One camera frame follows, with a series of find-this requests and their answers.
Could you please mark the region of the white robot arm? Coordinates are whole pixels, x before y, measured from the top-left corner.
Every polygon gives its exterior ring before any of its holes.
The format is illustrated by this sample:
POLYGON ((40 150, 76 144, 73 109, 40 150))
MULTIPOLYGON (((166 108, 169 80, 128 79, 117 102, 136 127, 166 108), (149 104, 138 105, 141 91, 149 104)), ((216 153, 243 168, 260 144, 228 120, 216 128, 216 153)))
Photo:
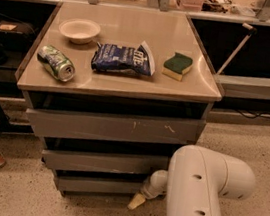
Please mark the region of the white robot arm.
POLYGON ((221 216, 219 199, 244 200, 255 188, 247 163, 197 145, 175 151, 167 170, 151 174, 129 203, 131 210, 165 195, 166 216, 221 216))

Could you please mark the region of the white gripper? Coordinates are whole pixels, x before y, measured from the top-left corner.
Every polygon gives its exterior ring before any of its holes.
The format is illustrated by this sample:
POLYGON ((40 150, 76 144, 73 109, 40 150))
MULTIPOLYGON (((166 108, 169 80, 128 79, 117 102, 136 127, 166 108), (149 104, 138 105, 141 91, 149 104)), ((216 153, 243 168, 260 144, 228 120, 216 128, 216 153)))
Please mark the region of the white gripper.
POLYGON ((146 178, 140 188, 140 193, 134 195, 127 208, 134 210, 145 203, 146 199, 155 199, 157 196, 165 195, 168 182, 167 175, 167 170, 157 170, 146 178))

